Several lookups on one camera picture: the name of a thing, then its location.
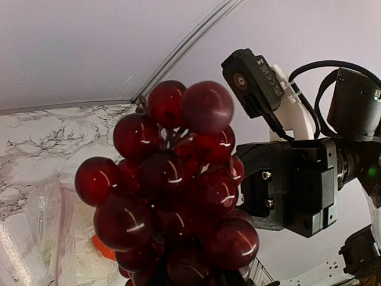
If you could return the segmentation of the clear zip top bag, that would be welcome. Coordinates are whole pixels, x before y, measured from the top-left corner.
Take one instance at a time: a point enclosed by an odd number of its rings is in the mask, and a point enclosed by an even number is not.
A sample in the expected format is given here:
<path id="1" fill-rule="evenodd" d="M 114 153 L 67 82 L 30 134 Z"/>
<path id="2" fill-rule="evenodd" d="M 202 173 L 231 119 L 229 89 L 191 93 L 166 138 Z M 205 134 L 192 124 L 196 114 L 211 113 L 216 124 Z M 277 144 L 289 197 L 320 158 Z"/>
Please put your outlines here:
<path id="1" fill-rule="evenodd" d="M 54 285 L 123 285 L 116 262 L 93 242 L 95 209 L 71 185 L 50 181 L 29 195 L 27 214 Z"/>

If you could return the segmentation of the white toy cauliflower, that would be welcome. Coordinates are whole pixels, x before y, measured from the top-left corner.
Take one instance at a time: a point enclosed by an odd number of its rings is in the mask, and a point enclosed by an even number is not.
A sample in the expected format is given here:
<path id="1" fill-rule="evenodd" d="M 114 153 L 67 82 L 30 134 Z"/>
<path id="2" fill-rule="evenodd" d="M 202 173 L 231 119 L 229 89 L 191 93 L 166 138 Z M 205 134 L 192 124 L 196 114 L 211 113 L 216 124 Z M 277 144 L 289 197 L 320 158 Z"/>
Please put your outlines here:
<path id="1" fill-rule="evenodd" d="M 117 267 L 92 244 L 94 210 L 78 205 L 65 214 L 60 225 L 60 208 L 40 215 L 38 248 L 54 285 L 112 285 Z"/>

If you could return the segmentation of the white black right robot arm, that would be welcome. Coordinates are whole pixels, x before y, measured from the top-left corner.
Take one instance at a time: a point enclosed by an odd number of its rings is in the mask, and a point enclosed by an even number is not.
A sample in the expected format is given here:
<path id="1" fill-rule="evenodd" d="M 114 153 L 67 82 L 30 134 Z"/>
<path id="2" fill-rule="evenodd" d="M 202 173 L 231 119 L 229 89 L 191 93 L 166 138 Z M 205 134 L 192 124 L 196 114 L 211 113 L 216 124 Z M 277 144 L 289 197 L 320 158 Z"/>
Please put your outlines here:
<path id="1" fill-rule="evenodd" d="M 320 139 L 250 143 L 237 147 L 245 166 L 241 210 L 259 229 L 288 229 L 309 238 L 337 218 L 337 196 L 357 179 L 373 221 L 348 237 L 339 254 L 344 272 L 361 285 L 380 284 L 380 85 L 339 68 L 318 94 L 335 87 Z"/>

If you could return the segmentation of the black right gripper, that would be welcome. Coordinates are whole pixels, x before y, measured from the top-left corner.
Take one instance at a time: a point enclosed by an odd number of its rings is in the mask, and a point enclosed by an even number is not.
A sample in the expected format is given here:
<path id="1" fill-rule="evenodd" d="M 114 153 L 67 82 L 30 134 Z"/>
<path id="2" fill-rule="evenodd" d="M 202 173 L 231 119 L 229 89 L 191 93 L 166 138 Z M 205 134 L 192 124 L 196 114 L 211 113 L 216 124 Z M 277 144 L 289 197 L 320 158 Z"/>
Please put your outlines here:
<path id="1" fill-rule="evenodd" d="M 337 220 L 338 163 L 331 139 L 238 145 L 245 168 L 239 209 L 258 229 L 310 238 Z"/>

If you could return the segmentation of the purple toy grape bunch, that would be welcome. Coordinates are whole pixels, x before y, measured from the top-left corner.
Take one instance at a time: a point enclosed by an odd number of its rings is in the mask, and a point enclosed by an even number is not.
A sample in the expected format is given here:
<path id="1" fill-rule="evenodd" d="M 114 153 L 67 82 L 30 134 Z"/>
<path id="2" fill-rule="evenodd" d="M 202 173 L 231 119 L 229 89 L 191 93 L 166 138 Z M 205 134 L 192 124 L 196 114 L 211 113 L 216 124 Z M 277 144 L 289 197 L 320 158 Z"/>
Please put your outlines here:
<path id="1" fill-rule="evenodd" d="M 259 237 L 236 207 L 245 169 L 232 154 L 233 113 L 219 83 L 161 82 L 117 122 L 122 160 L 79 166 L 77 195 L 127 285 L 253 284 Z"/>

